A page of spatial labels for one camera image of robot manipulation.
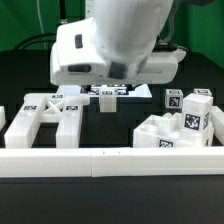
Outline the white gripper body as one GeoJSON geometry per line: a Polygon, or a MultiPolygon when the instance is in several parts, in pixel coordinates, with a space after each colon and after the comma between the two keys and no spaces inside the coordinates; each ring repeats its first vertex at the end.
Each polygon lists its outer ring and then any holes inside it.
{"type": "Polygon", "coordinates": [[[50,55],[54,85],[166,84],[186,56],[155,48],[161,30],[155,19],[91,17],[58,27],[50,55]]]}

